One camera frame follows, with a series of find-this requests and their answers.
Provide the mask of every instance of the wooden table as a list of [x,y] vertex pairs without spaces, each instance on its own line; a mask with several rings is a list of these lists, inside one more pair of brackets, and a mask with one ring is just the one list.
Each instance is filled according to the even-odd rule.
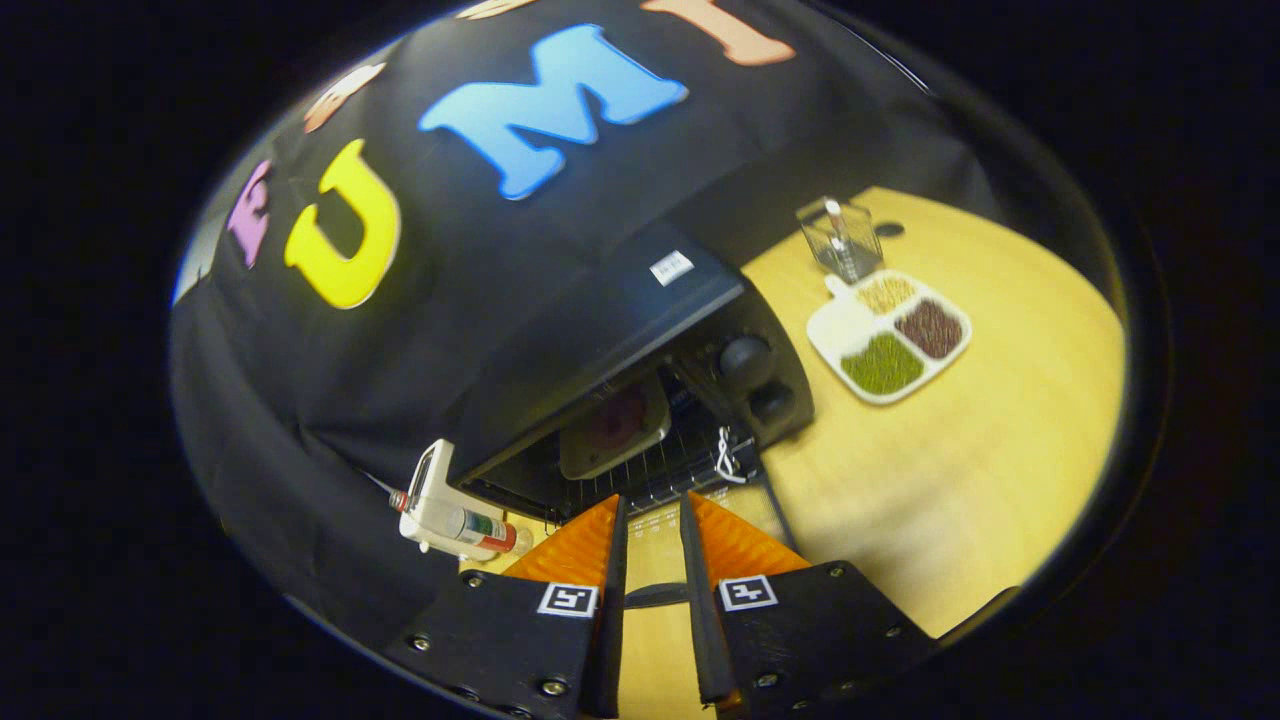
[[[854,396],[805,334],[828,301],[799,228],[742,270],[791,337],[814,423],[763,454],[801,555],[847,560],[911,620],[941,635],[1023,584],[1076,521],[1120,415],[1120,320],[1070,265],[954,208],[883,188],[852,202],[906,231],[882,238],[886,266],[945,295],[973,320],[954,365],[911,396]],[[780,537],[763,491],[717,501]],[[678,509],[631,521],[627,588],[684,579]],[[535,536],[541,524],[526,521]],[[484,569],[499,571],[507,561]],[[631,719],[701,712],[687,605],[627,610],[620,707]]]

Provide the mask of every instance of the white label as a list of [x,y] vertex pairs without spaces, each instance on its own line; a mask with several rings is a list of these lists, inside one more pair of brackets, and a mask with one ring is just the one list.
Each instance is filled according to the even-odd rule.
[[764,575],[721,580],[721,600],[726,612],[778,603],[778,597],[773,594],[773,585]]
[[689,258],[681,255],[678,250],[649,266],[649,272],[653,273],[653,277],[658,278],[662,287],[667,287],[672,281],[692,269],[694,264],[689,261]]
[[552,583],[547,585],[543,601],[538,605],[538,614],[590,618],[595,615],[595,597],[596,588],[591,585]]

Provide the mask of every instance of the letter m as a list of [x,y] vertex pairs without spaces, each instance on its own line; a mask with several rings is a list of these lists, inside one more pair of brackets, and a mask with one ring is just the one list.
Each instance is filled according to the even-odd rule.
[[531,147],[512,128],[595,142],[595,123],[580,87],[600,99],[600,115],[628,126],[668,105],[689,90],[663,79],[609,45],[599,26],[580,24],[538,41],[532,47],[538,85],[471,82],[431,105],[419,120],[422,132],[447,127],[462,136],[502,173],[507,200],[527,197],[564,167],[554,147]]

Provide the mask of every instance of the bottle label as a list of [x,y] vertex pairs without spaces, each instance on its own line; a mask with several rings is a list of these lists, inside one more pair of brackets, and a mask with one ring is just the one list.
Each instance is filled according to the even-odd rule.
[[485,550],[507,552],[516,546],[516,528],[511,523],[467,510],[458,539]]

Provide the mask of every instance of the white tray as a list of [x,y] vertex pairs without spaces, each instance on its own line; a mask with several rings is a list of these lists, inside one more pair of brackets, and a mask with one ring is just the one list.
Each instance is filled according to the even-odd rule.
[[[870,307],[864,305],[861,300],[858,299],[858,291],[868,284],[872,284],[879,279],[884,278],[901,278],[911,286],[915,287],[915,295],[904,300],[897,307],[893,307],[883,315],[877,315]],[[809,342],[813,343],[814,350],[822,359],[827,361],[832,372],[844,380],[849,389],[854,391],[858,397],[861,397],[867,402],[874,405],[888,405],[896,402],[908,395],[915,392],[916,388],[924,383],[933,379],[934,375],[941,373],[943,368],[955,361],[956,357],[964,352],[965,347],[969,347],[969,340],[973,337],[973,323],[969,320],[969,315],[955,306],[950,300],[943,297],[932,287],[922,283],[920,281],[908,275],[906,273],[900,273],[897,270],[877,270],[865,278],[858,281],[854,284],[846,284],[845,281],[840,279],[837,275],[827,275],[827,290],[835,296],[829,302],[818,309],[817,313],[809,318],[808,333]],[[923,350],[915,346],[910,338],[904,336],[893,327],[893,323],[904,315],[909,315],[915,307],[924,300],[932,300],[942,306],[943,310],[952,318],[960,322],[960,342],[956,343],[951,352],[948,352],[941,360],[934,360],[924,354]],[[892,333],[902,345],[911,351],[915,357],[924,364],[924,372],[920,377],[909,383],[906,387],[892,392],[890,395],[874,395],[860,387],[845,370],[841,369],[840,361],[849,355],[854,355],[867,350],[867,345],[870,343],[872,338],[881,333]]]

